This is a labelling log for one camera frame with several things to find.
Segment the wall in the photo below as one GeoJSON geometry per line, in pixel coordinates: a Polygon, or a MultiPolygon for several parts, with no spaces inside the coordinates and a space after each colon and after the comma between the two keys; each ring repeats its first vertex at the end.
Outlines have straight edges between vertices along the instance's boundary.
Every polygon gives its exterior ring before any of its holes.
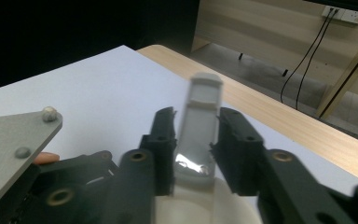
{"type": "MultiPolygon", "coordinates": [[[[201,0],[196,35],[293,70],[322,26],[323,10],[300,0],[201,0]]],[[[358,25],[332,21],[308,76],[334,85],[357,52],[358,25]]]]}

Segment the bolt head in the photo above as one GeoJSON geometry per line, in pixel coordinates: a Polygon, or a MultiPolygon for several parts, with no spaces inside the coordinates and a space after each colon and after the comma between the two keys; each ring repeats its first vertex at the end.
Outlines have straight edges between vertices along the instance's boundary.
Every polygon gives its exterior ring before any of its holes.
{"type": "Polygon", "coordinates": [[[291,161],[293,157],[287,152],[275,152],[272,157],[277,161],[291,161]]]}
{"type": "Polygon", "coordinates": [[[31,149],[29,149],[28,147],[19,147],[14,155],[18,159],[28,158],[29,156],[31,156],[31,149]]]}
{"type": "Polygon", "coordinates": [[[44,122],[52,122],[56,119],[57,119],[57,110],[54,107],[48,106],[43,109],[44,122]]]}

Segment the screw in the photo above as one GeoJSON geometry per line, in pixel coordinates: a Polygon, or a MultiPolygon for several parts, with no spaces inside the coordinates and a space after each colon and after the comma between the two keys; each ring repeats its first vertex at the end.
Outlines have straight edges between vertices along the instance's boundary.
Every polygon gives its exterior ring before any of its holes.
{"type": "Polygon", "coordinates": [[[74,196],[74,191],[69,188],[56,189],[48,196],[46,203],[50,206],[59,206],[69,203],[74,196]]]}
{"type": "Polygon", "coordinates": [[[275,152],[272,154],[272,157],[277,161],[291,161],[293,159],[293,157],[286,152],[275,152]]]}
{"type": "Polygon", "coordinates": [[[57,119],[57,110],[54,107],[48,106],[43,109],[44,122],[52,122],[56,119],[57,119]]]}
{"type": "Polygon", "coordinates": [[[18,159],[25,159],[31,156],[31,150],[28,147],[19,147],[14,155],[18,159]]]}
{"type": "Polygon", "coordinates": [[[131,161],[144,161],[146,159],[146,154],[143,152],[134,152],[130,157],[131,161]]]}
{"type": "Polygon", "coordinates": [[[110,159],[110,155],[109,155],[108,152],[104,152],[104,153],[101,155],[101,157],[102,157],[104,160],[110,159]]]}

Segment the white table surface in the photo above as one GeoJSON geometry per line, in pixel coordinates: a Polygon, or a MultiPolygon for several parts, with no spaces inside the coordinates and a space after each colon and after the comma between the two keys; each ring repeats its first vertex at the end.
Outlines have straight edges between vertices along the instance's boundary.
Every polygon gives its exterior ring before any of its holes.
{"type": "MultiPolygon", "coordinates": [[[[154,114],[161,108],[173,106],[178,111],[177,130],[187,86],[173,72],[119,47],[0,88],[0,116],[54,106],[63,115],[63,127],[45,151],[68,159],[110,150],[118,163],[125,151],[139,146],[143,134],[149,134],[154,114]]],[[[346,194],[358,185],[357,177],[245,117],[264,137],[266,148],[294,152],[321,183],[346,194]]]]}

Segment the dark background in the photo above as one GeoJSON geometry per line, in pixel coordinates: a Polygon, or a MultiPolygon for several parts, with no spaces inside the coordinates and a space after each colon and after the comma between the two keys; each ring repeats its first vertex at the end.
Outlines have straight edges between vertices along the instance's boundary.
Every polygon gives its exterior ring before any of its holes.
{"type": "Polygon", "coordinates": [[[121,45],[188,55],[199,0],[0,1],[0,87],[121,45]]]}

